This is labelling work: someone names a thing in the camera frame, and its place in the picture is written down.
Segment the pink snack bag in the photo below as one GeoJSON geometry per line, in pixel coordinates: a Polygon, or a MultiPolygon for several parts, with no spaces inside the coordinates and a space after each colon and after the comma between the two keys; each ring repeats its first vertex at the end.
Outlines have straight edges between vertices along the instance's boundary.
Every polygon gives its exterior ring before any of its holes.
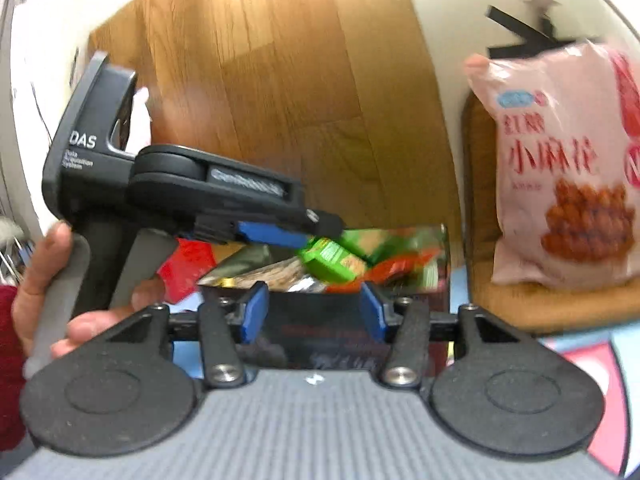
{"type": "Polygon", "coordinates": [[[465,70],[498,124],[493,282],[599,288],[640,274],[640,93],[627,56],[585,43],[473,56],[465,70]]]}

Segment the green snack box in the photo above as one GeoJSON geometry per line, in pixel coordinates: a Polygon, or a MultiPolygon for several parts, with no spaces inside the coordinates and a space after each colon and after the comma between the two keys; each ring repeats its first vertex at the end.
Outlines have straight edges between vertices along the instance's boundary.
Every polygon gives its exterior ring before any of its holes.
{"type": "Polygon", "coordinates": [[[327,283],[352,282],[367,270],[362,259],[328,238],[312,240],[300,259],[313,277],[327,283]]]}

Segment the wooden floor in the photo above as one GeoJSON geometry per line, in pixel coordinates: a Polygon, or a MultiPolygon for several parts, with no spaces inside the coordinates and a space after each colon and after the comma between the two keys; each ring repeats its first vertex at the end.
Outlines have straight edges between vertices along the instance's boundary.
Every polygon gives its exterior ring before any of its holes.
{"type": "Polygon", "coordinates": [[[134,0],[90,51],[150,91],[153,142],[302,180],[349,226],[448,225],[460,208],[411,0],[134,0]]]}

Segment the red sleeve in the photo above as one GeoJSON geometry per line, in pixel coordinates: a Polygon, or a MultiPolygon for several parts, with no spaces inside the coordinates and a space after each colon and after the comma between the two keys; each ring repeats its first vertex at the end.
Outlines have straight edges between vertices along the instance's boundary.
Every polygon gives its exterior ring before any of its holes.
{"type": "Polygon", "coordinates": [[[0,286],[0,451],[17,446],[25,432],[18,408],[24,355],[11,317],[16,290],[0,286]]]}

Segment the gray ridged surface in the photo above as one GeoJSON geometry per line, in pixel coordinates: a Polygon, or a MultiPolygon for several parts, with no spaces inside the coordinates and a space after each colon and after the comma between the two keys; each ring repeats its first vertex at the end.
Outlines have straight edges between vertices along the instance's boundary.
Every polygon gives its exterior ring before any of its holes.
{"type": "Polygon", "coordinates": [[[599,480],[586,453],[504,462],[462,446],[411,393],[367,372],[262,370],[240,390],[209,394],[201,412],[159,445],[91,460],[40,450],[10,480],[599,480]]]}

